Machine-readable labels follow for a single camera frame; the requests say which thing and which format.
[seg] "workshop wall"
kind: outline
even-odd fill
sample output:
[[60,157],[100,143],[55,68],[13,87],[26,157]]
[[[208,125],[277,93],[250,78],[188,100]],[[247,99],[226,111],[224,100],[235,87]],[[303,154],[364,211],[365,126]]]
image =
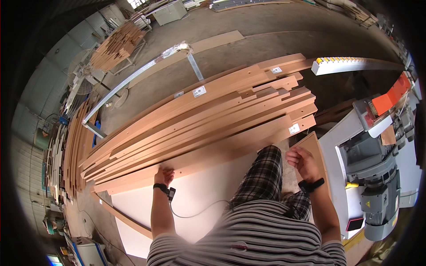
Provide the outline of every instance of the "workshop wall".
[[12,130],[32,143],[37,128],[43,127],[50,114],[59,113],[60,98],[68,87],[68,67],[81,51],[100,41],[92,35],[105,33],[104,18],[96,12],[72,28],[49,50],[28,80],[15,110]]
[[21,206],[37,235],[52,237],[43,226],[50,201],[42,188],[43,151],[33,144],[34,135],[49,115],[59,114],[59,101],[68,88],[69,64],[78,53],[101,41],[92,33],[95,31],[103,37],[105,33],[101,26],[104,24],[104,18],[96,12],[69,32],[64,31],[64,36],[34,70],[15,109],[12,169]]
[[42,188],[43,151],[12,136],[12,171],[21,207],[35,234],[50,237],[43,226],[50,200]]

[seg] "metal rail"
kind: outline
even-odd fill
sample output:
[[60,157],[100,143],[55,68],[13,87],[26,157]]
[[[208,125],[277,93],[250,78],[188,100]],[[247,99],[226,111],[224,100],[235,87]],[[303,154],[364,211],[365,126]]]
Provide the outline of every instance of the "metal rail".
[[145,72],[147,69],[154,66],[156,63],[166,59],[167,57],[179,52],[179,51],[185,51],[187,54],[187,58],[197,75],[197,78],[199,80],[203,80],[203,76],[201,74],[200,69],[198,68],[197,63],[194,60],[194,57],[192,56],[193,49],[190,44],[188,44],[186,41],[183,41],[181,43],[178,43],[174,45],[173,47],[170,47],[166,51],[162,52],[161,55],[157,56],[155,59],[144,65],[143,67],[139,68],[135,72],[133,72],[129,77],[127,77],[125,80],[123,80],[120,84],[118,84],[114,89],[109,91],[109,93],[100,100],[95,107],[90,111],[90,113],[87,114],[87,116],[81,121],[83,126],[88,128],[91,132],[95,133],[100,138],[105,138],[107,135],[103,133],[100,129],[98,129],[95,125],[91,124],[89,122],[90,117],[92,117],[96,111],[98,111],[114,94],[116,94],[119,90],[127,86],[133,79],[135,79],[138,75]]

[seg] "electrical cord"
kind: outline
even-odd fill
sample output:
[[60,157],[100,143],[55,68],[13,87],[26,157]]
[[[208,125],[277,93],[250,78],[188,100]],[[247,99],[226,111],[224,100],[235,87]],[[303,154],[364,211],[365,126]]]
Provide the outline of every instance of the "electrical cord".
[[177,217],[179,217],[179,218],[192,218],[192,217],[195,217],[195,216],[197,216],[197,215],[200,215],[201,213],[203,213],[205,210],[207,210],[208,208],[210,208],[211,206],[213,206],[214,204],[216,204],[216,203],[218,203],[218,202],[221,202],[221,201],[224,201],[224,202],[227,202],[228,204],[230,204],[229,203],[229,201],[227,201],[227,200],[218,200],[218,201],[215,201],[215,202],[213,202],[212,204],[210,204],[209,206],[207,206],[204,210],[202,210],[201,212],[199,212],[199,213],[197,213],[197,214],[195,214],[195,215],[192,215],[192,216],[179,216],[179,215],[177,215],[174,211],[173,211],[173,208],[172,208],[172,203],[170,202],[170,209],[172,210],[172,213],[175,215],[175,216],[177,216]]
[[[93,223],[93,226],[95,227],[95,230],[98,232],[98,234],[106,241],[106,242],[108,242],[110,245],[112,245],[113,247],[115,247],[116,249],[118,249],[119,251],[121,251],[124,255],[126,255],[126,257],[130,260],[130,262],[133,264],[133,266],[136,266],[135,265],[135,263],[130,259],[130,257],[124,252],[124,251],[122,251],[121,249],[119,249],[118,247],[116,247],[115,245],[113,245],[111,242],[109,242],[108,241],[108,239],[106,238],[106,237],[104,237],[104,235],[102,235],[102,233],[99,231],[99,229],[96,227],[96,224],[95,224],[95,222],[93,222],[93,219],[92,219],[92,217],[90,216],[90,214],[88,213],[88,212],[86,212],[85,210],[80,210],[80,208],[78,207],[78,202],[76,203],[77,204],[77,209],[78,209],[78,211],[79,212],[85,212],[86,214],[87,214],[87,216],[90,218],[90,220],[92,221],[92,223]],[[91,235],[91,234],[89,234],[88,232],[87,232],[87,230],[86,230],[86,225],[83,225],[84,226],[84,230],[86,231],[86,233],[88,234],[88,235]]]

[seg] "white machine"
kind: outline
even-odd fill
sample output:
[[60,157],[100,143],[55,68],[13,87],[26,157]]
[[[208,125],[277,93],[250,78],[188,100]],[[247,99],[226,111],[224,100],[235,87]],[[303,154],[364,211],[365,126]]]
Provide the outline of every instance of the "white machine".
[[78,266],[112,266],[106,259],[104,244],[99,244],[88,237],[68,237],[65,234],[68,248],[76,257]]

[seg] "floor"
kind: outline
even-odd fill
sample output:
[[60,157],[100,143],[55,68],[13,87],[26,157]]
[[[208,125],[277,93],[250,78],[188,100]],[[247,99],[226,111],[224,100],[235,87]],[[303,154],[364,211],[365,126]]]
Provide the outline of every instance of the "floor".
[[[193,43],[233,30],[239,30],[245,39],[194,55],[204,77],[242,64],[252,65],[294,53],[302,53],[306,58],[356,56],[399,62],[393,45],[376,27],[359,27],[342,14],[303,2],[242,7],[219,13],[198,8],[189,14],[183,20],[161,27],[154,23],[154,30],[146,35],[147,45],[136,59],[136,65],[118,76],[107,75],[104,83],[113,88],[150,59],[183,40]],[[345,89],[349,73],[318,77],[310,69],[301,73],[304,79],[299,84],[317,96],[315,103],[319,110],[353,98],[353,92]],[[393,71],[367,71],[363,74],[370,84],[370,94],[386,92],[399,76],[398,72]],[[197,81],[189,62],[181,60],[132,87],[123,106],[103,108],[99,116],[101,129],[108,134],[152,104]],[[102,87],[98,87],[97,91],[101,95],[107,93]],[[288,149],[287,141],[277,145],[283,151]],[[283,171],[284,188],[289,192],[297,191],[294,169],[285,163]],[[105,243],[113,263],[145,265],[144,259],[134,256],[127,258],[119,250],[124,249],[115,219],[94,202],[88,193],[90,185],[78,195],[73,206],[66,208],[72,236],[92,236]],[[111,201],[107,194],[100,196]],[[348,265],[356,265],[365,253],[354,248],[348,254]]]

